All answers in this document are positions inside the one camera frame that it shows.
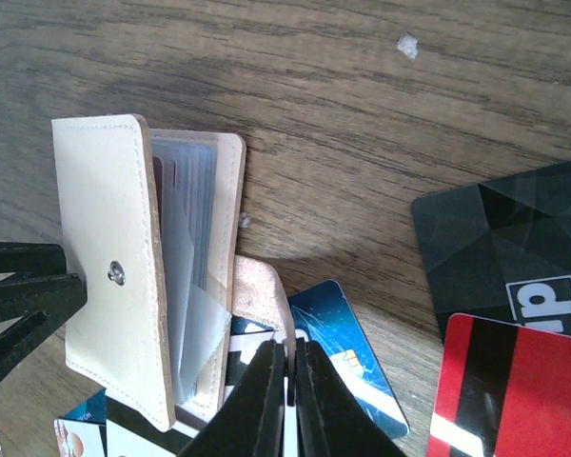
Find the wood surface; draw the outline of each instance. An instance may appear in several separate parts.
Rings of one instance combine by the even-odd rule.
[[[61,239],[50,119],[122,112],[246,139],[238,251],[341,282],[420,456],[442,347],[409,205],[571,159],[571,0],[0,0],[0,240]],[[58,332],[0,386],[4,455],[57,455],[96,389]]]

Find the white speck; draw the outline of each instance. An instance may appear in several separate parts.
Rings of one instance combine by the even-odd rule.
[[[417,58],[417,43],[419,40],[412,36],[410,33],[405,33],[398,39],[398,51],[409,59]]]
[[[239,214],[239,228],[247,229],[249,227],[249,224],[251,224],[251,219],[249,218],[247,213],[244,211],[241,214]]]

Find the white leather wallet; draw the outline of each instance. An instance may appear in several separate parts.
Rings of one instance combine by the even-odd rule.
[[[89,297],[67,324],[67,365],[166,431],[175,405],[152,138],[211,145],[217,152],[207,293],[231,311],[246,156],[241,137],[149,129],[131,114],[53,121],[64,250]],[[114,265],[123,281],[114,281]],[[227,338],[225,328],[197,379],[192,402],[206,417],[222,404]]]

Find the logo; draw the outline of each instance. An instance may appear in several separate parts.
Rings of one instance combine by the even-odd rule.
[[[571,275],[505,285],[514,320],[571,336]]]

